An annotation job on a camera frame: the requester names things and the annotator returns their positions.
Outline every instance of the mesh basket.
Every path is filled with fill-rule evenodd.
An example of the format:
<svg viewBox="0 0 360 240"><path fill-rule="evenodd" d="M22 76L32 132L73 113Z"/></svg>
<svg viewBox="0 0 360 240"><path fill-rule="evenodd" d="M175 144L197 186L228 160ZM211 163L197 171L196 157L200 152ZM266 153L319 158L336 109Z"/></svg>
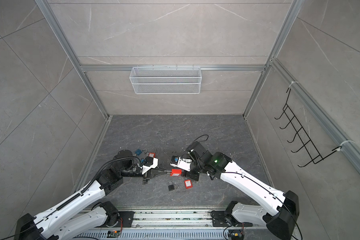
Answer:
<svg viewBox="0 0 360 240"><path fill-rule="evenodd" d="M134 67L129 76L136 94L200 93L199 67Z"/></svg>

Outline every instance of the blue component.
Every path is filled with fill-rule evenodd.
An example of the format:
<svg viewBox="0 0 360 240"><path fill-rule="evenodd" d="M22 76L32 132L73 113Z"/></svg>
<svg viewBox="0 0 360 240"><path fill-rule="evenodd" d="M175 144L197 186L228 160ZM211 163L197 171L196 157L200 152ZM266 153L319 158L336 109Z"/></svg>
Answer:
<svg viewBox="0 0 360 240"><path fill-rule="evenodd" d="M138 148L136 151L135 151L135 154L136 156L139 156L143 151L141 151L140 148Z"/></svg>

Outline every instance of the vertical metal post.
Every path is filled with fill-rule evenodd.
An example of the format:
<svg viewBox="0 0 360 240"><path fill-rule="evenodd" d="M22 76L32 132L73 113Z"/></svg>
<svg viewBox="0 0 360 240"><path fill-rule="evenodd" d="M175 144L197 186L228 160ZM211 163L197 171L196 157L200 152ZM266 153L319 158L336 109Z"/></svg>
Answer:
<svg viewBox="0 0 360 240"><path fill-rule="evenodd" d="M97 107L103 114L104 118L107 119L109 117L109 114L107 113L107 110L104 107L104 104L101 102L100 97L97 94L96 89L92 86L89 78L80 69L79 59L77 58L76 53L73 51L73 48L69 44L67 37L64 35L64 32L62 31L59 22L57 21L55 15L53 14L52 9L49 6L49 3L46 0L35 0L35 2L38 5L40 11L43 13L45 19L47 20L49 26L51 27L51 29L53 31L53 33L56 35L62 48L64 49L65 53L67 54L69 60L72 62L73 67L76 69L76 71L79 74L84 85L87 87L87 89L88 89L89 93L91 94L93 100L95 101Z"/></svg>
<svg viewBox="0 0 360 240"><path fill-rule="evenodd" d="M247 106L245 107L245 110L243 113L243 117L245 119L248 117L248 114L250 113L252 106L253 106L254 102L256 101L257 96L259 95L261 87L263 86L263 84L265 82L265 79L270 70L269 66L271 64L271 61L273 58L275 58L278 55L289 31L292 28L292 25L301 9L301 6L303 3L304 3L304 0L294 0L292 2L291 7L288 11L287 17L284 20L283 26L281 27L279 35L277 36L276 41L271 50L271 53L269 54L267 62L265 63L264 72L260 75L259 80L257 81L256 86L253 89L252 95L247 103Z"/></svg>

